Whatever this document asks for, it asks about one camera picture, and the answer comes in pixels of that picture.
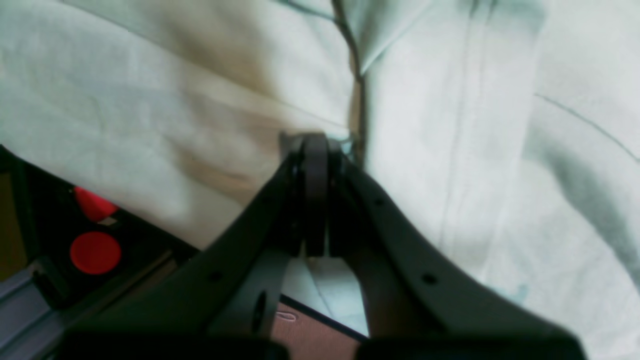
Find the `mounting hole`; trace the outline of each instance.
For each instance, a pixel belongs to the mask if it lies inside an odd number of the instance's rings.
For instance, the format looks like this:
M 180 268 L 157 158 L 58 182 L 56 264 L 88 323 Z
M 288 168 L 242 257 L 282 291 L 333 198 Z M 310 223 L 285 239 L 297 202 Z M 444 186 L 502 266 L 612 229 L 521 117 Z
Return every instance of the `mounting hole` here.
M 422 281 L 424 281 L 425 284 L 435 285 L 438 283 L 438 278 L 431 274 L 422 274 Z
M 260 330 L 262 325 L 262 319 L 264 318 L 264 308 L 267 305 L 267 292 L 263 291 L 258 296 L 258 301 L 255 302 L 255 309 L 253 309 L 253 320 L 251 321 L 251 332 L 256 333 Z
M 222 273 L 221 273 L 221 272 L 219 272 L 219 271 L 212 272 L 212 273 L 209 275 L 209 278 L 208 278 L 208 279 L 209 279 L 209 281 L 211 281 L 211 282 L 218 282 L 218 281 L 220 281 L 220 279 L 222 279 Z

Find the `red round button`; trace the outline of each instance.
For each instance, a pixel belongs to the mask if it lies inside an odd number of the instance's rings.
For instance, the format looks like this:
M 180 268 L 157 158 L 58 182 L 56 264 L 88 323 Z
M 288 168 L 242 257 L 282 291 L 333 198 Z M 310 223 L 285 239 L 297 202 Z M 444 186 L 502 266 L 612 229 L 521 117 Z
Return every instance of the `red round button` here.
M 120 244 L 109 234 L 90 231 L 78 236 L 69 251 L 71 262 L 90 275 L 105 274 L 120 262 Z

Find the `red button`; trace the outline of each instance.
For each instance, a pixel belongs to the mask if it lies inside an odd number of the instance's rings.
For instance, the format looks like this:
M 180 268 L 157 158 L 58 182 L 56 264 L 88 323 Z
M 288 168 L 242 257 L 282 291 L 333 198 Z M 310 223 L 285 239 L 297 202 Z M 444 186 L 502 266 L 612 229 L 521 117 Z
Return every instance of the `red button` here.
M 80 186 L 74 188 L 76 202 L 84 215 L 92 222 L 99 222 L 118 211 L 118 207 Z
M 109 234 L 90 231 L 78 236 L 69 251 L 71 261 L 82 272 L 105 274 L 120 262 L 120 244 Z

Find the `brown mesh fabric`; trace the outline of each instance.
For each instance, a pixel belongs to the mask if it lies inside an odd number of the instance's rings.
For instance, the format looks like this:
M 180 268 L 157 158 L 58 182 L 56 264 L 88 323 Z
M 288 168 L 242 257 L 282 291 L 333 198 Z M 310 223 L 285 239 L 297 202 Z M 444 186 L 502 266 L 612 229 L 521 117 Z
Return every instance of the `brown mesh fabric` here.
M 291 360 L 351 360 L 360 343 L 285 304 L 278 305 L 271 338 L 289 349 Z

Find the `white bedsheet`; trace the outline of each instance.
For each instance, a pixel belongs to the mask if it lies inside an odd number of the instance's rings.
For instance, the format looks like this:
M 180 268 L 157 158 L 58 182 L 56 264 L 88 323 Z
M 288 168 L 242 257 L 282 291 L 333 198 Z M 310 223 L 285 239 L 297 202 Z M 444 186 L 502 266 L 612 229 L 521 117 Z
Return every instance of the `white bedsheet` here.
M 363 140 L 462 269 L 590 359 L 640 358 L 640 5 L 336 5 L 4 0 L 0 143 L 202 249 L 280 130 Z M 344 263 L 290 270 L 284 293 L 366 333 Z

